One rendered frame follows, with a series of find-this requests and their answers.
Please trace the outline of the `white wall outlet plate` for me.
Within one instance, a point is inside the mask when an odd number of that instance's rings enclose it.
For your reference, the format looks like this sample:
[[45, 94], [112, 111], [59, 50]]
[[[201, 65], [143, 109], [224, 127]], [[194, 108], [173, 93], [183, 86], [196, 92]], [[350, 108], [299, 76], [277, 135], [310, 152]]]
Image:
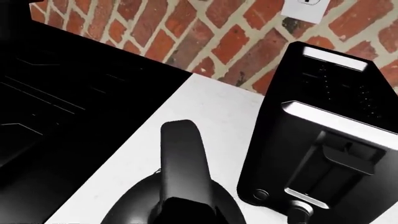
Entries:
[[330, 0], [285, 0], [280, 14], [296, 20], [319, 24]]

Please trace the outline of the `black two-slot toaster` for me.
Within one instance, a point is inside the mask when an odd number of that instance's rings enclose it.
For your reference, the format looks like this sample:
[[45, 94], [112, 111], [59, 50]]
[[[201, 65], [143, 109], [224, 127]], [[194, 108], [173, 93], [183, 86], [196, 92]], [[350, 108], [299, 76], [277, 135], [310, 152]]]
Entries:
[[286, 224], [398, 224], [398, 95], [375, 63], [289, 44], [237, 192]]

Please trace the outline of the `black stove cooktop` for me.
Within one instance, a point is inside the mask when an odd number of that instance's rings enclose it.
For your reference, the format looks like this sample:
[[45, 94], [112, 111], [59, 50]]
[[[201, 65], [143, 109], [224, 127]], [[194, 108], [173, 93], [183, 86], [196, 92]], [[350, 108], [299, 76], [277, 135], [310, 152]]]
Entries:
[[0, 224], [44, 224], [191, 76], [0, 0]]

